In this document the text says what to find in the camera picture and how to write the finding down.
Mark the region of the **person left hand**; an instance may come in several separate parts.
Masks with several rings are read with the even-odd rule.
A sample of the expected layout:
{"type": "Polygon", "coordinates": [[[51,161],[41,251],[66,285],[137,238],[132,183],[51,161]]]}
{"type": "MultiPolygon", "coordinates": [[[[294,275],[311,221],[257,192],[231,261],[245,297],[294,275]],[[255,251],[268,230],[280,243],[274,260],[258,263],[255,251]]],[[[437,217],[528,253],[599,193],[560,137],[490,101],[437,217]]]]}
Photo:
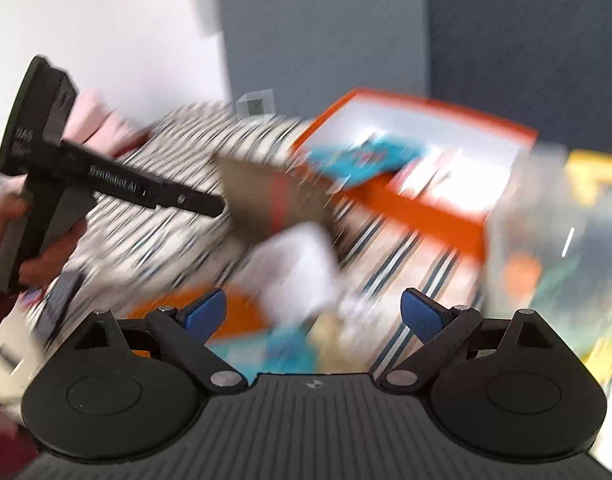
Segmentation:
{"type": "Polygon", "coordinates": [[[21,265],[42,255],[84,219],[96,205],[89,192],[66,188],[59,195],[40,198],[6,227],[0,247],[0,292],[20,292],[21,265]]]}

